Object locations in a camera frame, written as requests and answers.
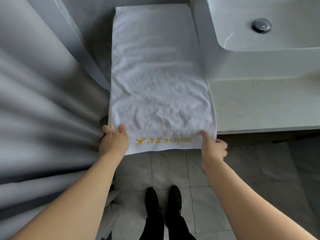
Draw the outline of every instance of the black sneaker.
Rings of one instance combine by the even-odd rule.
[[[150,187],[146,190],[144,204],[146,205],[146,213],[148,216],[150,214],[158,213],[161,210],[158,195],[154,188]]]
[[[165,215],[166,222],[168,223],[168,219],[172,218],[172,216],[181,215],[182,208],[182,197],[180,190],[177,186],[171,186],[169,188],[168,193],[168,207],[167,213]]]

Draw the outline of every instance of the sink basin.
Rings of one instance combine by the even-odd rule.
[[[208,79],[320,74],[320,0],[191,0]],[[257,18],[268,33],[251,28]]]

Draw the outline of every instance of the gray shower curtain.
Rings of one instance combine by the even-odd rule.
[[[26,0],[0,0],[0,105],[1,240],[97,159],[109,92]]]

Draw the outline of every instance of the towel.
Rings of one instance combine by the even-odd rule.
[[[109,125],[124,123],[126,155],[200,149],[216,138],[212,97],[187,4],[117,7]]]

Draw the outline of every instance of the hand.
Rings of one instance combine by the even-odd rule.
[[[119,158],[121,161],[129,148],[126,126],[121,124],[119,126],[119,132],[114,131],[107,125],[104,125],[102,129],[106,133],[106,136],[102,139],[99,146],[99,158],[108,154]]]
[[[228,144],[220,139],[214,141],[208,132],[201,131],[202,136],[202,167],[206,171],[206,168],[214,161],[223,161],[223,158],[227,156],[226,149]]]

